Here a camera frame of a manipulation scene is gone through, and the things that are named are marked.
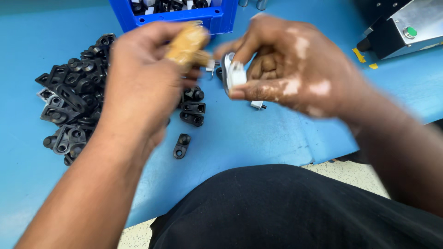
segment green button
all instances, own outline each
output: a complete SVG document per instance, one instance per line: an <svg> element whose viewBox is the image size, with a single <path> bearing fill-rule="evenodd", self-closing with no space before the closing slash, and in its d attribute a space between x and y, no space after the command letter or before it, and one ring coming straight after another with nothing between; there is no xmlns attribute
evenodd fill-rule
<svg viewBox="0 0 443 249"><path fill-rule="evenodd" d="M416 36L417 35L417 30L415 30L413 27L407 27L406 31L411 35L411 36Z"/></svg>

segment blue plastic crate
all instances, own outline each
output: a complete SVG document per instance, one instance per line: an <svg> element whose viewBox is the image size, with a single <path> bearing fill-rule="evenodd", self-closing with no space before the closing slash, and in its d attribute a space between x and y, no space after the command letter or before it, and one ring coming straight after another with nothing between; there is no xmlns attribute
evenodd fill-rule
<svg viewBox="0 0 443 249"><path fill-rule="evenodd" d="M109 2L123 32L160 20L175 22L200 20L211 35L232 32L238 5L237 0L212 0L209 8L135 16L131 9L131 0L109 0Z"/></svg>

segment hand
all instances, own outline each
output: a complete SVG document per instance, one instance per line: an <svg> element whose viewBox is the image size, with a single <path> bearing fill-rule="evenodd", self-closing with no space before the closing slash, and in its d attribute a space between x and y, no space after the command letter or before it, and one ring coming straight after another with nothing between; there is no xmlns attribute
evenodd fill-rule
<svg viewBox="0 0 443 249"><path fill-rule="evenodd" d="M124 141L142 143L150 151L163 139L170 114L183 87L195 84L199 70L182 78L180 67L167 59L166 41L183 23L153 22L122 35L112 47L103 113L97 128Z"/></svg>
<svg viewBox="0 0 443 249"><path fill-rule="evenodd" d="M249 62L248 82L231 89L232 99L280 103L315 117L345 117L373 93L343 52L313 25L268 15L251 19L237 41L220 46L216 59L235 52Z"/></svg>

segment fingernail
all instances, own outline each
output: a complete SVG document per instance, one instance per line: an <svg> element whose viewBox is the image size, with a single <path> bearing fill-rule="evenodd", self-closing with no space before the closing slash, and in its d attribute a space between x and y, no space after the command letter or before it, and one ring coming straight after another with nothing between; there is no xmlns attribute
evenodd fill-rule
<svg viewBox="0 0 443 249"><path fill-rule="evenodd" d="M245 92L242 90L231 90L229 92L229 98L231 99L245 99Z"/></svg>

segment metal cylinder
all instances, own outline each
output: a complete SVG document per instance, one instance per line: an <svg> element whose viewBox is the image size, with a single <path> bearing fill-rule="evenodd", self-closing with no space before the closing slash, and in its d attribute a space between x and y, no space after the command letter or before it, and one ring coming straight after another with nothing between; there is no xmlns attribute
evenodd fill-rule
<svg viewBox="0 0 443 249"><path fill-rule="evenodd" d="M240 5L242 7L246 7L246 6L248 6L248 2L249 2L249 0L238 0L238 5Z"/></svg>
<svg viewBox="0 0 443 249"><path fill-rule="evenodd" d="M268 0L257 0L257 8L259 10L265 10L267 3L268 3Z"/></svg>

